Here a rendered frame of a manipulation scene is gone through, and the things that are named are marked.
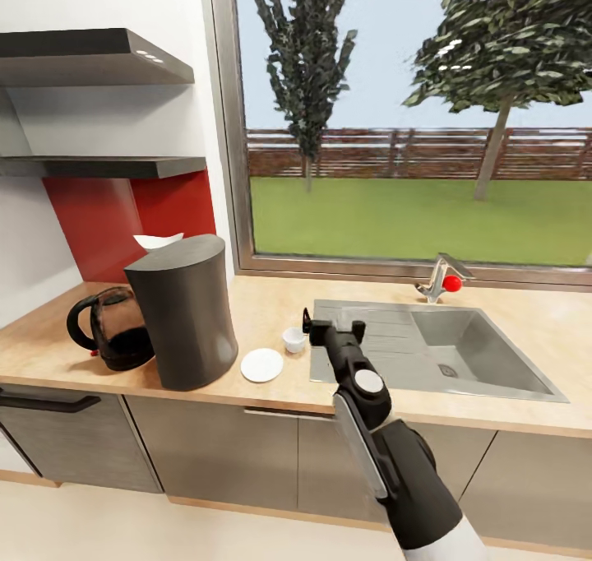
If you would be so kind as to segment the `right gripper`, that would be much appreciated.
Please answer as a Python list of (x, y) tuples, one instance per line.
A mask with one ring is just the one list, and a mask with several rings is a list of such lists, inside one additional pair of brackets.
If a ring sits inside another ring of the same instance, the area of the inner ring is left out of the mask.
[(325, 346), (331, 357), (333, 351), (341, 346), (359, 348), (363, 340), (365, 321), (351, 323), (351, 331), (341, 331), (333, 325), (333, 320), (314, 320), (309, 313), (303, 315), (303, 333), (309, 334), (314, 346)]

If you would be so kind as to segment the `saucer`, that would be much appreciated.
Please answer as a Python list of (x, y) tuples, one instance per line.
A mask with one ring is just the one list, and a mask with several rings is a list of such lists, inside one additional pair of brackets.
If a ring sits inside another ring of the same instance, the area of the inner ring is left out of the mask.
[(241, 363), (246, 378), (253, 382), (268, 382), (282, 371), (284, 361), (281, 354), (272, 349), (258, 349), (250, 352)]

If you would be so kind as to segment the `electric kettle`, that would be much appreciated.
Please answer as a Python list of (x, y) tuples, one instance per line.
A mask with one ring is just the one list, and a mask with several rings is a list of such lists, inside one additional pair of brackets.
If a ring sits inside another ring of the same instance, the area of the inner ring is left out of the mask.
[[(78, 313), (92, 308), (88, 338), (78, 327)], [(127, 371), (155, 356), (145, 319), (133, 289), (115, 286), (90, 295), (73, 306), (67, 316), (73, 341), (99, 355), (113, 371)]]

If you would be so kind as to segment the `coffee cup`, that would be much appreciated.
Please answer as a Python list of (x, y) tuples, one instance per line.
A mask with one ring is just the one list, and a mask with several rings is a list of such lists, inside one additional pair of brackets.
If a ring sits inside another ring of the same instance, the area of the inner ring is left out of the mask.
[(298, 327), (291, 327), (284, 331), (283, 341), (286, 349), (294, 354), (297, 354), (305, 345), (307, 334)]

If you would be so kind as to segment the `paper coffee filter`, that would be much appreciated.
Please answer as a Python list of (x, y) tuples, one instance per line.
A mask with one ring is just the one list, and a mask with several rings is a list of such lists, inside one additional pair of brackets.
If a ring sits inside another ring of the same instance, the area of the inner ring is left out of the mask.
[(140, 236), (137, 234), (134, 236), (134, 238), (148, 253), (152, 253), (156, 249), (162, 248), (162, 246), (178, 241), (179, 239), (183, 239), (183, 233), (176, 234), (169, 238), (158, 238), (155, 236)]

